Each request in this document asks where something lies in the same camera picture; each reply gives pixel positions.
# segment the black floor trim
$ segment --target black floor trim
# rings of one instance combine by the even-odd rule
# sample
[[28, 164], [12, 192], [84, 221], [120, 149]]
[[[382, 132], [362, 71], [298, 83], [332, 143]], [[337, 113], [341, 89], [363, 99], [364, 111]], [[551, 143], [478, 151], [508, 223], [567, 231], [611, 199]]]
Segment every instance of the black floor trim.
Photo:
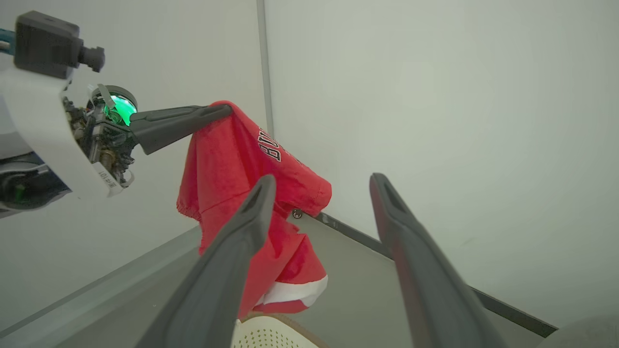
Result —
[[[391, 256], [380, 241], [375, 240], [374, 238], [364, 234], [363, 232], [360, 232], [325, 213], [320, 213], [316, 217], [316, 220], [324, 223], [330, 228], [333, 228], [334, 230], [345, 235], [346, 237], [349, 237], [350, 239], [361, 243], [362, 245], [367, 246], [375, 252], [391, 259]], [[473, 290], [475, 295], [477, 295], [482, 305], [487, 310], [492, 311], [502, 316], [503, 318], [511, 321], [512, 323], [520, 325], [523, 328], [538, 334], [539, 336], [546, 338], [548, 337], [548, 335], [557, 330], [556, 327], [545, 323], [533, 316], [530, 316], [527, 313], [519, 311], [518, 309], [506, 303], [503, 303], [494, 297], [491, 297], [473, 287], [471, 287], [471, 289]]]

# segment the white wall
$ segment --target white wall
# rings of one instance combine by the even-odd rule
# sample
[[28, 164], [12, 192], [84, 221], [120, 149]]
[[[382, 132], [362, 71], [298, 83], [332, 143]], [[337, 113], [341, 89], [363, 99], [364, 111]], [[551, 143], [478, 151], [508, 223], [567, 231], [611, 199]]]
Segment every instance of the white wall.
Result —
[[619, 2], [267, 1], [275, 135], [377, 238], [383, 172], [465, 280], [619, 311]]
[[[266, 127], [256, 0], [8, 1], [0, 27], [33, 9], [105, 48], [100, 74], [77, 71], [76, 104], [85, 105], [88, 84], [114, 84], [142, 111], [227, 99]], [[0, 220], [0, 331], [195, 226], [176, 211], [187, 145], [148, 157], [136, 148], [136, 181], [105, 202], [69, 195]]]

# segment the green light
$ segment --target green light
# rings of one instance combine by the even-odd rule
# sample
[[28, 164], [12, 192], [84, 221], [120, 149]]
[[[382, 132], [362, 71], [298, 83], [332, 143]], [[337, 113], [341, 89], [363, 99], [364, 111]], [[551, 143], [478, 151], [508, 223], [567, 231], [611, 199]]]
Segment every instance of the green light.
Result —
[[116, 103], [116, 106], [111, 111], [108, 107], [105, 107], [103, 108], [103, 112], [108, 115], [112, 122], [120, 123], [124, 121], [124, 123], [129, 126], [131, 115], [137, 112], [136, 107], [134, 107], [129, 100], [119, 95], [112, 95], [111, 97]]
[[22, 198], [24, 198], [24, 191], [26, 190], [26, 186], [19, 184], [15, 186], [15, 202], [21, 202]]

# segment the red shirt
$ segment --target red shirt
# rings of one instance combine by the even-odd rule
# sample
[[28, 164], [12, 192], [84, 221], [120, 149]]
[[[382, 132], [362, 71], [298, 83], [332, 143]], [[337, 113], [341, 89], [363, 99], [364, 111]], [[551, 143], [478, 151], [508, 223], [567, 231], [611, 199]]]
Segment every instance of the red shirt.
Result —
[[194, 133], [189, 144], [178, 211], [200, 222], [200, 254], [228, 222], [260, 177], [275, 176], [277, 191], [269, 236], [251, 261], [239, 317], [252, 308], [294, 313], [313, 303], [326, 273], [306, 235], [286, 221], [293, 209], [316, 216], [331, 199], [331, 185], [284, 150], [236, 105], [232, 115]]

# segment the white trim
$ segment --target white trim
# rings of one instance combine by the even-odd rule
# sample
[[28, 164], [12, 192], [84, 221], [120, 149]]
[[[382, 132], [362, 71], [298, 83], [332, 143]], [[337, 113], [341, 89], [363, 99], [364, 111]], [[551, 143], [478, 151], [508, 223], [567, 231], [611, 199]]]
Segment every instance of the white trim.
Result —
[[264, 294], [262, 303], [268, 305], [275, 302], [301, 300], [306, 307], [309, 307], [314, 304], [324, 289], [327, 288], [328, 281], [329, 276], [324, 276], [319, 281], [304, 284], [274, 282], [269, 291]]

